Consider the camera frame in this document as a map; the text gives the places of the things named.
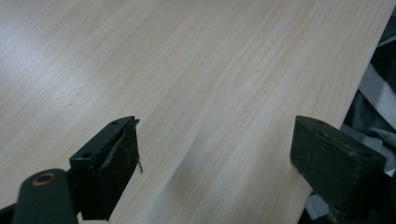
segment black clamp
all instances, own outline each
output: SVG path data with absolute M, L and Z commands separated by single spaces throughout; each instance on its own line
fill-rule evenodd
M 0 223 L 78 223 L 108 220 L 139 165 L 134 117 L 117 119 L 70 158 L 70 170 L 27 178 L 18 201 L 0 210 Z

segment light wood surface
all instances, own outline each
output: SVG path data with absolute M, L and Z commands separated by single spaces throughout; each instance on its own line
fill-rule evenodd
M 0 1 L 0 206 L 135 115 L 110 223 L 296 223 L 294 118 L 341 124 L 394 4 Z

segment wooden table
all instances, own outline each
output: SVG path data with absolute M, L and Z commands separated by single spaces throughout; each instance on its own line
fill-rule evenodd
M 341 124 L 394 5 L 0 1 L 0 206 L 135 115 L 144 173 L 111 223 L 296 223 L 294 118 Z

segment clamp jaw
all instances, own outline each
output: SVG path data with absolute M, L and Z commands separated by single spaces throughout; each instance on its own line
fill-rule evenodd
M 396 223 L 396 176 L 383 169 L 386 158 L 331 125 L 297 116 L 291 163 L 329 205 L 314 223 Z
M 27 178 L 18 201 L 0 210 L 0 223 L 78 223 L 108 220 L 136 165 L 141 165 L 133 116 L 102 129 L 70 158 L 70 170 L 49 169 Z

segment small hole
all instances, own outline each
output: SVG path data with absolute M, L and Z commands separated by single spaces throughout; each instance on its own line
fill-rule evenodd
M 49 182 L 51 182 L 54 177 L 55 177 L 55 174 L 52 174 L 52 173 L 40 175 L 33 180 L 33 185 L 34 186 L 46 185 Z
M 82 158 L 84 158 L 84 159 L 89 159 L 90 157 L 92 157 L 92 154 L 89 152 L 82 154 Z

